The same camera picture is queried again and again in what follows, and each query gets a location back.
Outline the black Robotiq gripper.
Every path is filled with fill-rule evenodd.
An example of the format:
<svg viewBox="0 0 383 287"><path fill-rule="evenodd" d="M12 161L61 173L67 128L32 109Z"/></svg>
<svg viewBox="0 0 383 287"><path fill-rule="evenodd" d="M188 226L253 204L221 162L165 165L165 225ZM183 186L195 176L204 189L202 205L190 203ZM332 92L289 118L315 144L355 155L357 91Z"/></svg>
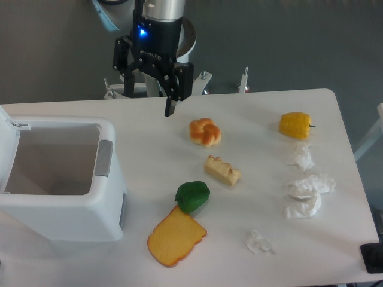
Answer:
<svg viewBox="0 0 383 287"><path fill-rule="evenodd" d="M165 116L170 117L178 101L192 94L194 64L176 62L182 18L157 21L142 15L134 17L131 38L115 40L112 66L124 78L123 95L135 97L134 70L158 80L166 94ZM129 64L131 49L134 61Z"/></svg>

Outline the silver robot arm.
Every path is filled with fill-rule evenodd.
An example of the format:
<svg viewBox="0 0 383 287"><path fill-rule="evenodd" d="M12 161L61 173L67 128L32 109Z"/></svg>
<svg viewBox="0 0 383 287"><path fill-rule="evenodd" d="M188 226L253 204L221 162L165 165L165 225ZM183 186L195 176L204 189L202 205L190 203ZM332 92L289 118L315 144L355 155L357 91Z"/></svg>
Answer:
<svg viewBox="0 0 383 287"><path fill-rule="evenodd" d="M112 67L123 77L123 94L134 97L135 72L145 75L150 97L167 97L165 116L192 94L189 54L196 32L184 17L185 1L93 1L108 31L129 28L116 39Z"/></svg>

